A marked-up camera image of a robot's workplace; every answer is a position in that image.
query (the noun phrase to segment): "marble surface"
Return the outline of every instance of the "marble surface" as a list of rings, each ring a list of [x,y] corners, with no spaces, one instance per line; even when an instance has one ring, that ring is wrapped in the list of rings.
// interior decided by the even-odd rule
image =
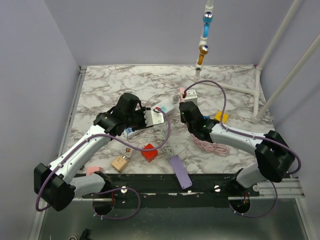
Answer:
[[[193,66],[90,66],[87,69],[79,103],[72,126],[68,147],[79,140],[93,124],[99,112],[106,112],[114,106],[121,94],[128,92],[138,96],[143,106],[153,106],[158,102],[170,98],[177,93],[179,87],[188,87],[195,82]],[[209,79],[228,83],[242,88],[254,89],[255,68],[248,66],[205,66],[200,79]],[[198,94],[198,106],[205,116],[212,118],[222,109],[223,95],[219,88],[206,84],[195,86]],[[267,113],[258,124],[251,123],[254,99],[251,95],[226,90],[226,113],[229,114],[227,125],[238,129],[267,133],[274,126]],[[265,98],[261,93],[260,105]],[[172,133],[168,145],[179,154],[187,171],[192,174],[204,173],[235,173],[255,163],[256,158],[242,150],[230,147],[230,155],[221,157],[214,153],[207,153],[190,141],[190,134],[180,121],[178,105],[170,115]],[[157,126],[166,129],[167,125]],[[147,143],[156,146],[154,129],[148,129],[142,135],[130,139],[132,144],[143,147]],[[114,158],[125,150],[125,146],[112,141],[101,148],[85,165],[99,166],[105,173],[117,173],[111,166]],[[129,159],[129,165],[124,174],[172,174],[169,157],[159,149],[159,156],[148,163],[140,152],[135,151]]]

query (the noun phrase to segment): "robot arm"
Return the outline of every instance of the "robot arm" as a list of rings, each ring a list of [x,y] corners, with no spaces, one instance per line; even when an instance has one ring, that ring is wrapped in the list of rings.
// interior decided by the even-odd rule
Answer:
[[[136,131],[162,123],[162,114],[142,107],[137,96],[124,93],[116,106],[97,115],[89,130],[65,154],[47,166],[40,163],[34,169],[34,191],[38,194],[49,178],[41,197],[56,211],[63,210],[73,198],[100,192],[108,182],[104,174],[95,172],[89,176],[74,177],[100,148],[112,140],[105,134],[115,137],[126,128]]]
[[[229,145],[256,156],[257,163],[245,169],[240,169],[228,185],[235,191],[244,191],[246,188],[266,180],[276,183],[281,182],[295,159],[290,152],[274,143],[242,136],[229,130],[233,129],[243,134],[269,138],[287,146],[276,131],[271,130],[269,133],[263,134],[228,126],[227,129],[224,129],[218,120],[204,119],[198,106],[193,101],[180,102],[179,109],[181,121],[187,125],[188,131],[199,140]]]

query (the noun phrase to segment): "purple rectangular plate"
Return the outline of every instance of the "purple rectangular plate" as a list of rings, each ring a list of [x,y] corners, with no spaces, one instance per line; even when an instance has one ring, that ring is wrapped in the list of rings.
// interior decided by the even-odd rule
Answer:
[[[176,177],[178,178],[181,187],[183,189],[191,187],[192,181],[180,157],[178,155],[170,157],[170,164]]]

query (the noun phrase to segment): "red block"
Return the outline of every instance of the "red block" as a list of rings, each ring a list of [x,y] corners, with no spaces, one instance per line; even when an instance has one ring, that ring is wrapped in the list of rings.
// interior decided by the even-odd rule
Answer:
[[[155,148],[154,146],[152,146],[150,143],[145,146],[143,149],[153,149]],[[142,151],[141,155],[145,158],[145,160],[147,160],[149,163],[156,158],[156,156],[158,156],[158,151],[157,150],[153,150],[153,151]]]

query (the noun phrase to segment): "wall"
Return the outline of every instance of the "wall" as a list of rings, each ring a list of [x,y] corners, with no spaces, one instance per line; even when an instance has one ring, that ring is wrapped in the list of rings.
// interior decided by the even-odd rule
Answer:
[[[79,68],[42,0],[0,3],[0,239],[28,239],[35,166],[52,161]]]
[[[45,0],[77,63],[194,65],[207,0]],[[216,0],[204,64],[256,64],[293,0]]]
[[[320,1],[304,1],[265,68],[261,85],[268,99],[320,33]],[[275,128],[302,160],[298,173],[320,238],[320,49],[270,108]]]

